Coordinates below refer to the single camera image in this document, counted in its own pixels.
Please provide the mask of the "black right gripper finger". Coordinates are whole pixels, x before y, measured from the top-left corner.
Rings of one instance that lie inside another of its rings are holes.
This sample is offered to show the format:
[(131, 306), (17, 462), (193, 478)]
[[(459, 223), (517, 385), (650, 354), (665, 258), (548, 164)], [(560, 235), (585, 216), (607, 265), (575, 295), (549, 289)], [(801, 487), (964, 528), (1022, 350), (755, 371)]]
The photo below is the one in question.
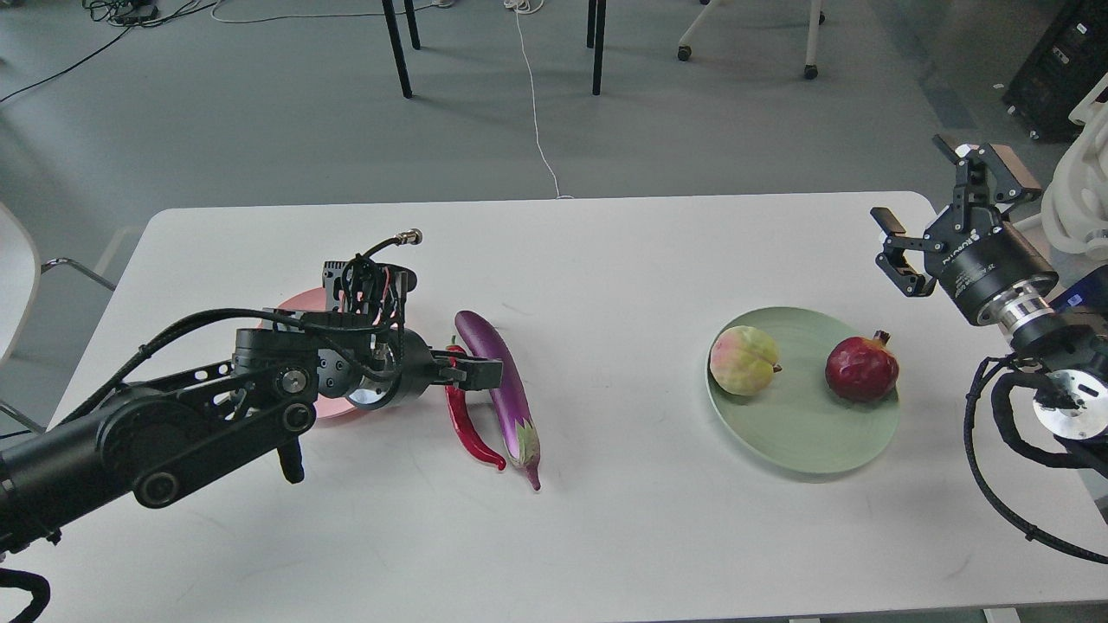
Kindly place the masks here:
[(871, 208), (870, 216), (882, 229), (884, 241), (882, 251), (875, 257), (875, 264), (886, 274), (899, 292), (906, 297), (927, 297), (937, 283), (934, 277), (915, 270), (905, 257), (909, 251), (925, 254), (938, 253), (938, 241), (930, 237), (913, 238), (906, 235), (897, 216), (888, 208)]
[(941, 218), (951, 228), (998, 228), (1024, 202), (1042, 200), (1044, 188), (1007, 145), (955, 145), (935, 134), (931, 142), (955, 165), (952, 202)]

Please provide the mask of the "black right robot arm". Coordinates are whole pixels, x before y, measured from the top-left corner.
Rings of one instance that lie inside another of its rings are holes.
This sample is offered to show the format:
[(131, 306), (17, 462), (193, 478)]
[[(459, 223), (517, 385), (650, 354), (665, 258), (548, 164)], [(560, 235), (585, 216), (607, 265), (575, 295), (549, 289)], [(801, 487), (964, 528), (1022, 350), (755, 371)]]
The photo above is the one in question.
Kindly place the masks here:
[(955, 170), (952, 201), (919, 237), (891, 210), (871, 210), (884, 236), (875, 264), (903, 295), (942, 289), (967, 323), (1001, 328), (1010, 353), (983, 359), (965, 397), (963, 442), (975, 484), (1026, 540), (1102, 564), (1105, 555), (1050, 535), (993, 492), (974, 430), (979, 399), (988, 395), (1002, 441), (1015, 453), (1104, 476), (1105, 314), (1047, 300), (1060, 276), (1009, 216), (1013, 206), (1040, 198), (1042, 185), (1012, 149), (932, 139)]

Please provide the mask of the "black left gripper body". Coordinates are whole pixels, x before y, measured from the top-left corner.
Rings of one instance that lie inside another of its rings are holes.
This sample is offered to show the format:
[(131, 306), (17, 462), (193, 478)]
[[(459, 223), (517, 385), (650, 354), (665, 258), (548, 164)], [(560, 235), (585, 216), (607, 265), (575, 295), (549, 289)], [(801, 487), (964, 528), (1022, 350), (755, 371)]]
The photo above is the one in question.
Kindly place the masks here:
[(358, 385), (345, 395), (345, 401), (365, 411), (412, 402), (440, 380), (435, 355), (416, 331), (408, 328), (376, 337), (359, 362), (363, 362), (379, 378), (361, 374)]

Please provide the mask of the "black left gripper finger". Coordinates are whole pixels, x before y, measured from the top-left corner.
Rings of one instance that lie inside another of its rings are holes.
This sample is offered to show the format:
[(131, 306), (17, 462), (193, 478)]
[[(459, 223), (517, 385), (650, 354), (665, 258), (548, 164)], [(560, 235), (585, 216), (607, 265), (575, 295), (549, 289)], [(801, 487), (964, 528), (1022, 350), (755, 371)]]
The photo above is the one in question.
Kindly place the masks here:
[(502, 360), (463, 355), (438, 355), (438, 382), (462, 391), (482, 391), (501, 387)]

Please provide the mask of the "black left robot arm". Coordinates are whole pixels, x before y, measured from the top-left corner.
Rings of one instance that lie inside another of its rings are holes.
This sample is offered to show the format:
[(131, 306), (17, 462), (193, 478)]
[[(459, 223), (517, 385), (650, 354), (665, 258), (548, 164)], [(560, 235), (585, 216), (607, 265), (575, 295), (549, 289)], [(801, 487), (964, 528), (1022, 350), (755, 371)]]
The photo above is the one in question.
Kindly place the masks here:
[[(290, 484), (305, 477), (300, 436), (320, 397), (372, 411), (428, 387), (486, 390), (501, 360), (433, 350), (408, 330), (416, 273), (373, 252), (322, 268), (325, 307), (219, 308), (171, 324), (55, 428), (1, 459), (1, 542), (14, 555), (124, 494), (161, 509), (276, 451)], [(233, 318), (261, 327), (236, 334), (230, 359), (127, 382), (140, 364), (189, 331)]]

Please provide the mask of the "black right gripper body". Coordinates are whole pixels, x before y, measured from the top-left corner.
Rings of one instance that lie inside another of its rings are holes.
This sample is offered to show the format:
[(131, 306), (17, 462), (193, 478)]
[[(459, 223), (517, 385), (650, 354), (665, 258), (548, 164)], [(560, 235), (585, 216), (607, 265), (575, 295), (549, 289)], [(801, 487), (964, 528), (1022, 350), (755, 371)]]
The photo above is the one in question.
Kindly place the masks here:
[(1005, 292), (1020, 286), (1046, 295), (1060, 280), (1020, 229), (998, 217), (973, 215), (970, 225), (954, 229), (952, 216), (944, 212), (924, 237), (929, 241), (924, 268), (973, 326), (996, 323), (989, 305)]

